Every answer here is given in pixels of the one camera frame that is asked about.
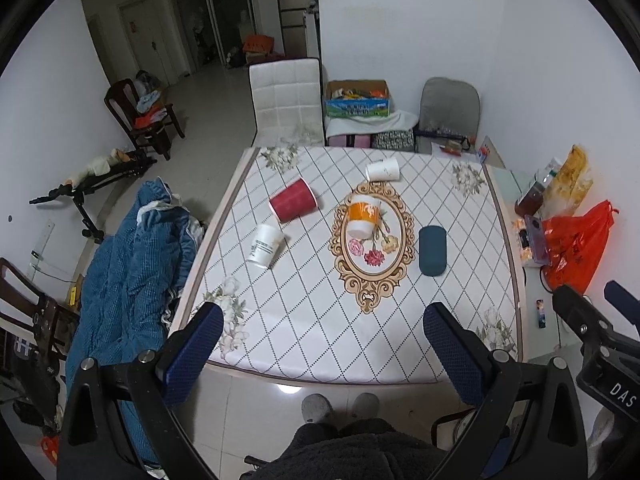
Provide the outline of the dark teal cup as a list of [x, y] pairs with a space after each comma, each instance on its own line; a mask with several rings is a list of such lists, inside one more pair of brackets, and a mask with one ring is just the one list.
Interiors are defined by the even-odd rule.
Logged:
[[447, 267], [447, 233], [441, 226], [424, 226], [419, 232], [419, 268], [426, 276], [441, 276]]

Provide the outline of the white printed paper cup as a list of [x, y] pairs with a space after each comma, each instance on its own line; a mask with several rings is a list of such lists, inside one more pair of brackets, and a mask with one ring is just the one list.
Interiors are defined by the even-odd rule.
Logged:
[[246, 258], [249, 262], [267, 269], [271, 266], [283, 241], [284, 233], [281, 230], [269, 224], [260, 224], [255, 230], [250, 253]]

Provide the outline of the orange and white cup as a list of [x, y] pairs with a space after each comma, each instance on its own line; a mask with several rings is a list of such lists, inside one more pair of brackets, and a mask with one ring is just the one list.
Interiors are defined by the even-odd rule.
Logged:
[[347, 208], [346, 233], [356, 240], [368, 240], [378, 225], [381, 201], [371, 195], [356, 194]]

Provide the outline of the red paper cup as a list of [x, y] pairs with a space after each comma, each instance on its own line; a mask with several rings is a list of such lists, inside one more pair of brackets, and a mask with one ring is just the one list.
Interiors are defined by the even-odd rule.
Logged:
[[318, 207], [318, 202], [308, 183], [304, 179], [297, 179], [272, 196], [269, 206], [278, 221], [286, 223], [310, 214]]

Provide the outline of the plain white paper cup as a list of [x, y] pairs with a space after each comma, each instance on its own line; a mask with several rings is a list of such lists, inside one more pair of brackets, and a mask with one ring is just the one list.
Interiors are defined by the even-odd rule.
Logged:
[[366, 178], [369, 182], [392, 182], [400, 180], [399, 162], [395, 157], [371, 162], [366, 167]]

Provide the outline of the grey right slipper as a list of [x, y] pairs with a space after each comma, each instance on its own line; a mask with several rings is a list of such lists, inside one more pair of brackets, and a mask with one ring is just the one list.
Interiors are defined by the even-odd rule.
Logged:
[[378, 397], [373, 393], [363, 392], [356, 397], [352, 404], [350, 417], [353, 420], [374, 419], [378, 417], [379, 412], [380, 400], [378, 400]]

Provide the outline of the grey slipper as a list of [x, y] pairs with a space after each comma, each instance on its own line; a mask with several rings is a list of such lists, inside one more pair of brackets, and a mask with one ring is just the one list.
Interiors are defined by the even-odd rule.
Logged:
[[373, 393], [363, 392], [356, 397], [352, 404], [350, 417], [353, 420], [374, 419], [378, 417], [379, 412], [380, 400], [378, 400], [378, 397]]
[[311, 393], [306, 396], [300, 410], [306, 424], [329, 424], [334, 419], [332, 404], [320, 393]]

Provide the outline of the yellow snack bag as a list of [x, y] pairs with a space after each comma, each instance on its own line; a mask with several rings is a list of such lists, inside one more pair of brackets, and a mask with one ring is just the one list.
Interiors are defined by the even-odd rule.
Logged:
[[544, 190], [544, 202], [540, 208], [540, 218], [571, 217], [585, 199], [593, 185], [587, 151], [574, 144]]

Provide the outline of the black trousers legs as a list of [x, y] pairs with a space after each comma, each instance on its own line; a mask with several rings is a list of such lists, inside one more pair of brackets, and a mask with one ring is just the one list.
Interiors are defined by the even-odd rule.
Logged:
[[426, 479], [446, 453], [380, 418], [299, 427], [285, 451], [244, 479]]

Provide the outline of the dark wooden chair near left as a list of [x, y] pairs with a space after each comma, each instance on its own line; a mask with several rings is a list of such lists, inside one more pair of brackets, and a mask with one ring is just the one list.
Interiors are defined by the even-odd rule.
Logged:
[[66, 360], [79, 323], [79, 315], [61, 306], [39, 289], [6, 258], [1, 259], [1, 321], [18, 328], [14, 340], [16, 358], [29, 374], [44, 382], [56, 382], [60, 363]]

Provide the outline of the dark wooden chair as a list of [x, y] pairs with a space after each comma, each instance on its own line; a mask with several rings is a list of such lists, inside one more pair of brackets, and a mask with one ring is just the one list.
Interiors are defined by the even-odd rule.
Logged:
[[138, 152], [153, 151], [165, 160], [171, 159], [171, 127], [184, 139], [182, 127], [171, 103], [167, 103], [158, 89], [140, 96], [130, 78], [114, 82], [104, 96], [107, 110], [124, 130]]
[[56, 382], [60, 363], [66, 360], [79, 323], [79, 315], [61, 306], [39, 289], [6, 258], [1, 259], [1, 321], [18, 328], [14, 340], [16, 358], [29, 374], [44, 382]]

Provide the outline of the white patterned tablecloth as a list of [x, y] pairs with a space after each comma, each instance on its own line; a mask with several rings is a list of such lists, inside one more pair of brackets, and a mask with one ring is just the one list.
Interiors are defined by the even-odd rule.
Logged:
[[[209, 222], [172, 325], [219, 299], [226, 325], [209, 361], [294, 382], [428, 384], [442, 366], [423, 333], [423, 312], [444, 304], [491, 349], [523, 353], [522, 271], [494, 177], [474, 162], [400, 153], [400, 180], [369, 182], [364, 170], [383, 153], [300, 148], [278, 170], [264, 148], [245, 151]], [[318, 207], [280, 223], [269, 200], [304, 179]], [[356, 194], [381, 201], [368, 240], [346, 233]], [[256, 228], [284, 241], [267, 269], [247, 260]], [[441, 276], [419, 268], [419, 232], [447, 233]]]

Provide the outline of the grey office chair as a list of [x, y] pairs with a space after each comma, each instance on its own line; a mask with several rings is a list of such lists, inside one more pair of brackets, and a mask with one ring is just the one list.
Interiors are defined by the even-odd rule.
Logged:
[[431, 154], [432, 144], [457, 143], [473, 151], [480, 126], [480, 94], [462, 80], [427, 79], [422, 90], [419, 122], [414, 128], [416, 151]]

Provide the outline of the white padded chair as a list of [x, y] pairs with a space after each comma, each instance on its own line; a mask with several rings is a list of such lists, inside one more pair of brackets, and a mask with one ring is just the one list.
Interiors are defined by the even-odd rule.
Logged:
[[318, 58], [250, 66], [258, 148], [322, 146], [326, 142]]

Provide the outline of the cardboard box with items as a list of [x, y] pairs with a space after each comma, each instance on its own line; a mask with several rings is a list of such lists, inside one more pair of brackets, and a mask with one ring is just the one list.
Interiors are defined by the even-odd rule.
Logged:
[[326, 84], [324, 110], [329, 118], [387, 117], [390, 90], [385, 80], [332, 80]]

